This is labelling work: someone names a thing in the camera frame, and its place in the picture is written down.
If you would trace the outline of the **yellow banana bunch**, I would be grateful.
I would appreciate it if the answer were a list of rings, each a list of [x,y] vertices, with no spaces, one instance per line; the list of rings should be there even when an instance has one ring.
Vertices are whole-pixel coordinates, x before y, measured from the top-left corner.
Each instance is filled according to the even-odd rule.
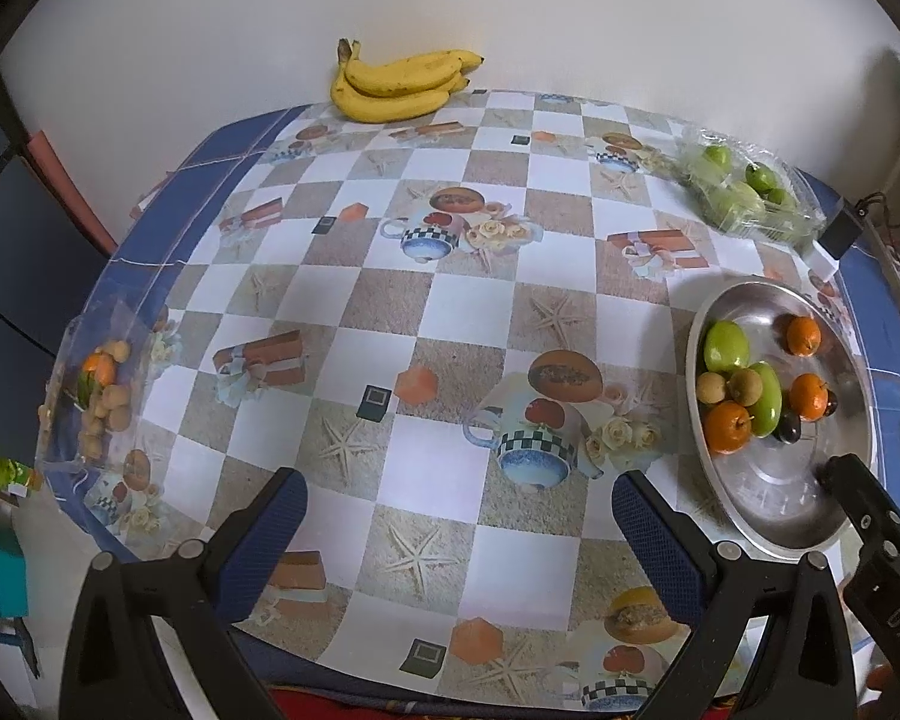
[[[351,121],[390,124],[432,114],[468,85],[484,57],[464,49],[411,55],[390,64],[361,59],[361,43],[341,37],[329,99]]]

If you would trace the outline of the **stainless steel bowl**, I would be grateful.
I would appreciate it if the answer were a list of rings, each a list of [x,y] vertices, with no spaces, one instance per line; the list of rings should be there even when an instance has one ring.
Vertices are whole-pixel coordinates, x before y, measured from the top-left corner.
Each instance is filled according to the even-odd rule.
[[[818,472],[836,455],[875,466],[865,371],[795,289],[740,278],[702,302],[686,353],[702,472],[730,522],[779,559],[831,548],[847,530]]]

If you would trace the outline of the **clear pack of green fruits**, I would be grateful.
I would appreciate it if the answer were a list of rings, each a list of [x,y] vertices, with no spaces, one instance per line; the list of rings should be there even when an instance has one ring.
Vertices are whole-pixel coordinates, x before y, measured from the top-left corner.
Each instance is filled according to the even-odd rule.
[[[797,247],[823,229],[808,182],[769,149],[699,125],[686,125],[676,146],[676,176],[717,231]]]

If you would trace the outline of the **small brown longan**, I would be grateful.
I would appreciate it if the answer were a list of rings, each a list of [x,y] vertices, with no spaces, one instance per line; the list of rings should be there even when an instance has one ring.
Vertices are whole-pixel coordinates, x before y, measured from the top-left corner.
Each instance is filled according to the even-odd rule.
[[[702,372],[696,380],[696,398],[706,406],[715,406],[727,398],[727,379],[718,372]]]

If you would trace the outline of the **black power adapter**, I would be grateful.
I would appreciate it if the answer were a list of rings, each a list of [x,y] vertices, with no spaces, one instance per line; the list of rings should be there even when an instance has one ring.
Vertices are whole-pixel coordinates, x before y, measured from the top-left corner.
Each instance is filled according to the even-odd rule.
[[[845,200],[837,203],[818,238],[820,246],[832,260],[841,260],[857,242],[863,232],[865,216],[866,210],[859,210],[853,203]]]

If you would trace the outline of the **checkered printed tablecloth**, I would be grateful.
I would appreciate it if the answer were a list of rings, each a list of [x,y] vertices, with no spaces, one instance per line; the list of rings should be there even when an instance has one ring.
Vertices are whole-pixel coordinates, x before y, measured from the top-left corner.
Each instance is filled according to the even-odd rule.
[[[795,289],[900,413],[900,330],[797,247],[732,238],[676,176],[685,122],[476,89],[402,124],[329,104],[219,128],[171,172],[92,302],[163,305],[139,435],[157,460],[63,489],[107,550],[214,535],[272,473],[307,513],[240,628],[374,683],[512,709],[644,699],[686,629],[611,512],[644,472],[764,553],[702,472],[686,377],[702,302]]]

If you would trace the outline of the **clear bag of small fruits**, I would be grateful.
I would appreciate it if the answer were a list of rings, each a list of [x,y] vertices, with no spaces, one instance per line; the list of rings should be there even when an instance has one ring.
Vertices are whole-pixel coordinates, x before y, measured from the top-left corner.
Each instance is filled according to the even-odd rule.
[[[92,302],[64,330],[40,406],[35,468],[53,483],[115,473],[136,491],[155,483],[157,460],[139,435],[163,305]]]

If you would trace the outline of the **dark purple plum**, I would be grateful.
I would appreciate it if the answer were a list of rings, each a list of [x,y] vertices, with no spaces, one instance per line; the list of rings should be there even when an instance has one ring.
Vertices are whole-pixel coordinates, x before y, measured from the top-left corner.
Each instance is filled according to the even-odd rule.
[[[797,444],[802,438],[802,418],[792,410],[782,410],[774,429],[774,436],[784,444]]]

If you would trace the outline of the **orange tangerine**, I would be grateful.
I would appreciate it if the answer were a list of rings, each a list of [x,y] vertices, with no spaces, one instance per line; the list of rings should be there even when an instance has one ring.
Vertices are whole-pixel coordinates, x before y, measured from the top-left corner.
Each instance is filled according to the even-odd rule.
[[[798,358],[811,358],[818,353],[823,332],[813,317],[797,316],[788,322],[785,330],[785,346],[788,352]]]
[[[733,400],[718,403],[704,415],[702,431],[713,454],[730,455],[743,449],[751,437],[751,415]]]
[[[829,388],[820,376],[805,372],[795,377],[788,389],[788,406],[803,421],[818,421],[827,411]]]

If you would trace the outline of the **small dark fruit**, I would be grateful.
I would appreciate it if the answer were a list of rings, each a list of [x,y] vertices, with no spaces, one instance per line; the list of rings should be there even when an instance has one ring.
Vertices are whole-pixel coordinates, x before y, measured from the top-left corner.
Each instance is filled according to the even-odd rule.
[[[831,416],[836,413],[837,408],[839,408],[839,397],[837,397],[836,392],[834,390],[827,389],[827,403],[826,409],[824,410],[824,416]]]

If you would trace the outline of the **green apple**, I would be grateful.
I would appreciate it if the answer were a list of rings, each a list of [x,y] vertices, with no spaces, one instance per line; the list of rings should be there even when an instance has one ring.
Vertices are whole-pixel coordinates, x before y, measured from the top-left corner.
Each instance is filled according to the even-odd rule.
[[[774,367],[769,362],[759,361],[752,366],[763,378],[764,392],[756,405],[748,408],[751,416],[751,434],[766,437],[774,433],[782,411],[782,387]]]
[[[731,320],[717,320],[704,338],[704,366],[707,371],[725,374],[746,369],[751,362],[751,348],[745,330]]]

